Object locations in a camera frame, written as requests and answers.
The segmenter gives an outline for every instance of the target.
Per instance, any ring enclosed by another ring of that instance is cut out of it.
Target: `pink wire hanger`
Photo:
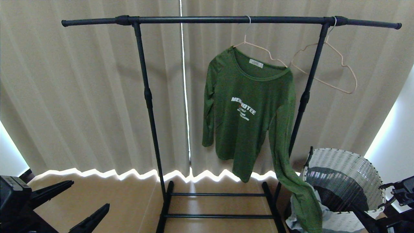
[[[264,51],[266,51],[266,52],[269,54],[269,57],[270,57],[270,59],[271,59],[272,61],[278,61],[278,62],[282,63],[282,64],[283,64],[283,65],[287,68],[287,65],[286,65],[283,61],[281,61],[280,59],[273,59],[273,58],[272,58],[272,55],[270,54],[270,51],[269,51],[269,50],[267,50],[267,49],[265,49],[265,48],[263,48],[263,47],[257,46],[257,45],[255,45],[255,44],[249,43],[249,42],[247,42],[247,41],[246,41],[246,34],[247,34],[247,31],[249,30],[249,28],[250,28],[250,26],[251,26],[251,24],[252,24],[252,19],[250,18],[250,16],[248,16],[248,15],[246,15],[246,16],[249,18],[249,26],[247,27],[246,32],[245,32],[245,34],[244,34],[244,41],[243,41],[243,42],[241,42],[241,43],[240,43],[240,44],[238,44],[238,45],[233,46],[233,47],[237,47],[237,46],[242,45],[242,44],[248,44],[248,45],[254,46],[254,47],[256,47],[256,48],[263,49]]]
[[[333,47],[329,42],[328,42],[328,39],[329,39],[329,34],[332,32],[332,30],[335,28],[335,26],[336,26],[336,23],[337,23],[337,19],[336,19],[336,17],[334,16],[334,18],[335,18],[335,24],[334,24],[334,26],[332,27],[332,29],[328,32],[328,34],[327,34],[327,36],[326,36],[326,40],[325,40],[325,44],[327,44],[331,49],[333,49],[337,54],[339,54],[340,56],[341,56],[341,66],[342,67],[346,67],[346,68],[348,68],[350,71],[351,71],[351,73],[352,73],[352,76],[354,77],[354,80],[355,80],[355,86],[354,86],[354,89],[352,90],[352,91],[345,91],[345,90],[343,90],[343,89],[340,89],[340,88],[338,88],[338,87],[335,87],[335,86],[333,86],[333,85],[331,85],[331,84],[329,84],[329,83],[326,83],[326,82],[324,82],[324,81],[322,81],[322,80],[320,80],[320,79],[317,79],[317,78],[314,78],[314,79],[316,79],[317,81],[319,81],[319,82],[321,82],[321,83],[323,83],[323,84],[325,84],[325,85],[328,85],[328,86],[330,86],[330,87],[332,87],[332,88],[334,88],[334,89],[337,89],[337,90],[339,90],[339,91],[342,91],[342,92],[344,92],[344,93],[347,93],[347,94],[352,94],[353,92],[355,92],[355,90],[356,90],[356,88],[357,88],[357,86],[358,86],[358,80],[356,79],[356,75],[355,75],[355,73],[354,73],[354,71],[352,70],[352,68],[350,67],[350,66],[347,66],[347,65],[344,65],[344,56],[335,48],[335,47]],[[317,43],[315,43],[315,44],[309,44],[309,45],[307,45],[304,49],[301,49],[301,50],[299,50],[299,51],[297,51],[296,53],[295,53],[295,55],[293,55],[293,58],[292,58],[292,61],[290,62],[290,64],[292,65],[292,66],[294,66],[294,67],[296,67],[298,70],[300,70],[301,72],[303,72],[303,73],[305,73],[305,74],[307,74],[307,75],[309,75],[309,73],[307,73],[307,72],[305,72],[305,71],[303,71],[302,69],[300,69],[298,66],[296,66],[295,64],[294,64],[294,58],[295,58],[295,56],[298,54],[298,53],[300,53],[300,52],[303,52],[303,51],[305,51],[309,46],[312,46],[312,45],[317,45]]]

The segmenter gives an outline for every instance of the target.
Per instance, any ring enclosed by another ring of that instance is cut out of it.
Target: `rack bottom bar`
[[[166,218],[258,218],[273,219],[273,215],[249,215],[249,214],[166,214]]]
[[[173,192],[171,196],[265,197],[264,193],[187,193]]]

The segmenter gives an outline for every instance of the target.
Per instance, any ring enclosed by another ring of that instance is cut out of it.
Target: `horizontal rod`
[[[336,26],[342,25],[361,25],[369,27],[385,27],[400,29],[401,23],[389,23],[369,20],[347,19],[342,16],[336,17]],[[285,23],[285,24],[326,24],[330,26],[335,24],[334,17],[287,17],[287,16],[251,16],[252,23]],[[139,24],[174,24],[174,23],[249,23],[247,16],[191,16],[191,17],[138,17],[121,15],[115,18],[103,19],[77,19],[77,20],[62,20],[62,25],[91,25],[91,24],[120,24],[132,25]]]
[[[265,197],[264,193],[187,193],[173,192],[171,196]]]
[[[254,215],[254,214],[166,214],[166,218],[256,218],[272,219],[273,215]]]

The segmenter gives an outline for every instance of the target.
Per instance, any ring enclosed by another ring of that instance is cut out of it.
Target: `round neckline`
[[[242,51],[240,51],[239,49],[237,49],[236,47],[234,47],[234,46],[232,46],[231,48],[231,56],[232,56],[232,59],[233,59],[233,62],[235,63],[235,65],[236,65],[236,67],[237,67],[237,69],[239,70],[239,72],[241,73],[241,74],[243,74],[244,76],[246,76],[247,78],[249,78],[249,79],[252,79],[252,80],[254,80],[254,81],[258,81],[258,82],[266,82],[266,81],[271,81],[271,80],[275,80],[275,79],[277,79],[277,78],[279,78],[279,77],[282,77],[282,76],[284,76],[285,74],[287,74],[289,71],[290,71],[290,68],[289,67],[284,67],[284,66],[275,66],[275,65],[272,65],[272,64],[269,64],[269,63],[266,63],[266,62],[262,62],[262,61],[260,61],[260,60],[257,60],[257,59],[254,59],[254,58],[252,58],[252,57],[250,57],[250,56],[248,56],[248,55],[246,55],[246,54],[244,54]],[[252,59],[252,60],[255,60],[255,61],[258,61],[258,62],[260,62],[260,63],[263,63],[264,65],[267,65],[267,66],[270,66],[271,68],[275,68],[275,69],[283,69],[283,70],[281,70],[281,72],[280,73],[278,73],[278,74],[276,74],[276,75],[272,75],[272,76],[269,76],[269,77],[265,77],[265,78],[258,78],[258,77],[255,77],[255,76],[251,76],[251,75],[249,75],[248,73],[246,73],[241,67],[240,67],[240,65],[239,65],[239,63],[237,62],[237,59],[236,59],[236,55],[235,55],[235,53],[239,53],[239,54],[241,54],[242,56],[244,56],[244,57],[246,57],[246,58],[248,58],[248,59]]]

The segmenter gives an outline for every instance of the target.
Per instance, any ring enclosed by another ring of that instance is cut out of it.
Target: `clothes rack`
[[[390,22],[378,22],[358,19],[347,19],[342,16],[336,17],[336,27],[342,25],[359,25],[368,27],[383,27],[400,29],[401,23]],[[292,131],[291,141],[289,145],[289,155],[292,152],[293,145],[296,140],[299,125],[302,120],[303,113],[305,112],[306,105],[310,97],[310,89],[315,76],[316,68],[318,66],[319,58],[322,52],[322,47],[327,35],[329,27],[335,23],[334,17],[276,17],[276,16],[252,16],[251,23],[290,23],[290,24],[321,24],[319,41],[316,48],[315,56],[313,58],[311,71],[309,73],[306,88],[301,96],[298,115],[296,117],[295,125]],[[144,80],[144,97],[148,108],[149,121],[151,124],[152,139],[154,141],[155,156],[158,166],[158,174],[161,182],[161,190],[163,194],[164,204],[161,210],[161,214],[158,221],[157,233],[164,232],[165,223],[167,218],[259,218],[259,219],[273,219],[278,232],[285,233],[285,228],[282,223],[281,216],[276,209],[276,200],[281,188],[280,182],[276,187],[275,194],[269,190],[267,182],[262,183],[262,194],[250,194],[250,193],[174,193],[174,182],[168,183],[167,189],[165,188],[164,177],[161,167],[161,158],[159,154],[159,145],[157,140],[154,112],[152,109],[152,94],[148,84],[147,69],[145,65],[144,49],[141,38],[141,24],[172,24],[172,23],[249,23],[250,20],[246,16],[200,16],[200,17],[131,17],[128,15],[121,15],[115,18],[103,18],[103,19],[79,19],[79,20],[62,20],[62,25],[75,26],[75,25],[91,25],[91,24],[119,24],[125,26],[132,26],[135,31],[137,39],[138,52],[140,56],[140,64],[142,70],[142,78]],[[236,215],[236,214],[169,214],[168,209],[172,196],[221,196],[221,197],[266,197],[267,203],[271,211],[271,215]]]

